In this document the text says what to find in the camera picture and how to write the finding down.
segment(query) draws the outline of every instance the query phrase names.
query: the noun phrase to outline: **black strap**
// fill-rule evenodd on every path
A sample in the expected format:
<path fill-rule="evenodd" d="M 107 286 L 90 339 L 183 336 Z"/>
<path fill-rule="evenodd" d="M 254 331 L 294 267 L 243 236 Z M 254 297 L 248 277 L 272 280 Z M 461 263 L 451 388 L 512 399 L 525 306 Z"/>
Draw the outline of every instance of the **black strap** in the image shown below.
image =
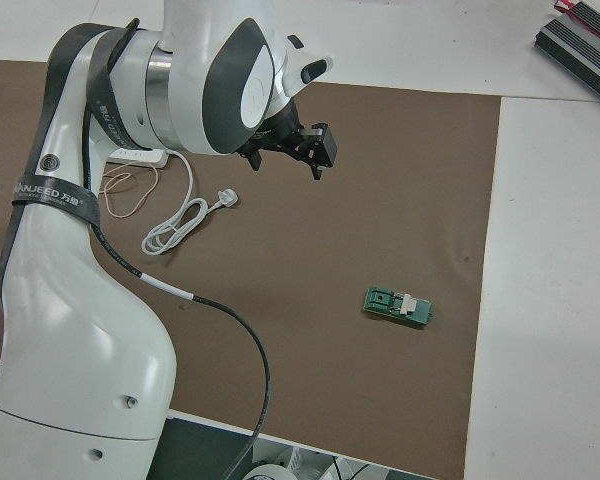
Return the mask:
<path fill-rule="evenodd" d="M 96 43 L 89 64 L 87 104 L 113 143 L 127 150 L 148 150 L 138 145 L 124 127 L 110 77 L 111 70 L 137 28 L 138 19 L 134 19 L 126 28 L 108 31 Z"/>
<path fill-rule="evenodd" d="M 98 197 L 91 190 L 61 178 L 26 174 L 13 189 L 13 204 L 41 203 L 100 226 Z"/>
<path fill-rule="evenodd" d="M 40 114 L 38 130 L 34 137 L 33 145 L 31 146 L 25 173 L 33 174 L 36 171 L 44 140 L 47 136 L 49 126 L 51 125 L 51 120 L 55 115 L 58 103 L 60 103 L 60 97 L 64 91 L 64 85 L 67 81 L 69 70 L 71 69 L 71 65 L 73 65 L 74 59 L 89 40 L 111 28 L 112 27 L 106 25 L 94 23 L 84 23 L 75 26 L 65 33 L 53 48 L 47 67 L 42 113 Z M 13 206 L 4 246 L 2 247 L 2 254 L 0 255 L 0 304 L 2 304 L 2 282 L 4 280 L 4 273 L 7 268 L 9 256 L 11 255 L 13 242 L 18 233 L 18 226 L 22 219 L 24 207 L 23 204 Z"/>

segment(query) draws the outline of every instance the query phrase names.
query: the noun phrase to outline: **coiled white cable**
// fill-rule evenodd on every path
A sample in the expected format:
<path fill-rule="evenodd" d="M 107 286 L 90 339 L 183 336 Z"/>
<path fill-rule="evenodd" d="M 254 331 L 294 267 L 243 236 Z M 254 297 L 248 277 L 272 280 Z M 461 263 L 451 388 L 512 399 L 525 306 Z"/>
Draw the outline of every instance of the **coiled white cable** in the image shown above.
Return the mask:
<path fill-rule="evenodd" d="M 142 251 L 147 255 L 160 255 L 167 250 L 178 245 L 194 228 L 196 228 L 205 217 L 212 211 L 222 207 L 230 207 L 238 201 L 238 195 L 230 188 L 218 192 L 219 200 L 212 206 L 209 207 L 207 201 L 203 198 L 191 199 L 191 192 L 193 191 L 193 173 L 191 172 L 191 166 L 188 160 L 180 153 L 175 150 L 167 150 L 169 155 L 175 155 L 182 163 L 184 163 L 189 175 L 189 188 L 187 189 L 187 195 L 182 202 L 182 205 L 170 218 L 165 220 L 159 225 L 153 227 L 147 236 L 142 240 Z M 185 213 L 194 205 L 198 205 L 198 214 L 189 220 L 188 222 L 180 225 L 182 218 Z"/>

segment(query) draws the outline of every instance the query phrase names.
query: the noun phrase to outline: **silver band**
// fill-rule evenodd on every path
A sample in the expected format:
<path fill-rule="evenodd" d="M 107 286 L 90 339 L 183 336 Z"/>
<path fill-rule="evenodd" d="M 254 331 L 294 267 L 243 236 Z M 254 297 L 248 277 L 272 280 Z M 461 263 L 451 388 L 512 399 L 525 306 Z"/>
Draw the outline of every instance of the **silver band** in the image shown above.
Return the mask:
<path fill-rule="evenodd" d="M 149 121 L 158 139 L 173 150 L 181 150 L 182 144 L 176 134 L 169 110 L 169 73 L 172 55 L 158 46 L 151 52 L 147 65 L 145 89 Z"/>

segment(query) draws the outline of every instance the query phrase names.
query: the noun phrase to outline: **pink cable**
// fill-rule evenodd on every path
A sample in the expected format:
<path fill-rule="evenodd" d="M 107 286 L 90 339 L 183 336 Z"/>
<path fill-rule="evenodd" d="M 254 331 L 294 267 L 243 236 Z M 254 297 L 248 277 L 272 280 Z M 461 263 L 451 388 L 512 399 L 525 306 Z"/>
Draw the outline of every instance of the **pink cable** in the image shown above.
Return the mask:
<path fill-rule="evenodd" d="M 149 190 L 147 190 L 147 192 L 140 197 L 140 200 L 138 200 L 138 203 L 136 203 L 136 206 L 133 207 L 133 210 L 131 210 L 129 213 L 123 214 L 123 215 L 118 215 L 117 213 L 114 213 L 113 210 L 111 209 L 111 205 L 109 204 L 109 195 L 112 193 L 112 190 L 118 186 L 120 183 L 130 179 L 131 177 L 133 177 L 133 175 L 129 172 L 121 172 L 118 173 L 117 175 L 114 175 L 113 177 L 109 178 L 109 181 L 107 181 L 107 183 L 105 183 L 104 188 L 102 190 L 100 190 L 100 193 L 104 195 L 104 201 L 107 205 L 107 211 L 109 212 L 109 214 L 112 217 L 115 218 L 127 218 L 130 217 L 131 215 L 133 215 L 134 213 L 136 213 L 138 210 L 140 210 L 140 207 L 142 207 L 142 205 L 144 204 L 145 200 L 147 199 L 147 197 L 149 196 L 149 194 L 151 192 L 153 192 L 156 188 L 156 186 L 158 185 L 158 180 L 159 180 L 159 175 L 158 175 L 158 170 L 156 170 L 156 167 L 151 164 L 151 163 L 147 163 L 147 162 L 130 162 L 124 165 L 120 165 L 119 167 L 115 167 L 112 168 L 111 170 L 109 170 L 108 172 L 106 172 L 104 174 L 104 177 L 109 177 L 110 174 L 112 172 L 115 172 L 117 170 L 120 170 L 121 168 L 124 167 L 128 167 L 131 165 L 136 165 L 136 164 L 147 164 L 151 167 L 151 169 L 153 170 L 153 173 L 155 173 L 155 181 L 153 182 L 153 185 L 151 186 L 151 188 Z"/>

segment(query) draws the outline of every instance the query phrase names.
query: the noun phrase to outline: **brown table surface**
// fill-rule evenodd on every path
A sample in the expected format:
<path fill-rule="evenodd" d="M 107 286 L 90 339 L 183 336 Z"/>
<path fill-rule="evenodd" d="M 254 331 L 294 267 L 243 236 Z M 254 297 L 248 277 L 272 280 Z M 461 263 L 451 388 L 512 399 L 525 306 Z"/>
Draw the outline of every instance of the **brown table surface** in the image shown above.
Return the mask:
<path fill-rule="evenodd" d="M 44 71 L 0 61 L 0 248 Z M 103 214 L 103 229 L 139 268 L 252 323 L 273 370 L 267 433 L 460 479 L 500 99 L 316 84 L 297 103 L 305 124 L 329 123 L 338 142 L 336 166 L 321 181 L 277 154 L 258 173 L 236 155 L 190 155 L 196 195 L 211 202 L 231 187 L 236 207 L 212 213 L 171 253 L 144 256 L 142 238 L 186 189 L 172 159 L 140 212 L 125 220 Z M 133 188 L 114 196 L 116 209 L 130 208 L 152 180 L 136 172 Z M 246 333 L 221 313 L 152 290 L 94 250 L 171 334 L 172 408 L 252 427 L 263 381 Z M 433 319 L 414 329 L 363 312 L 371 286 L 430 299 Z"/>

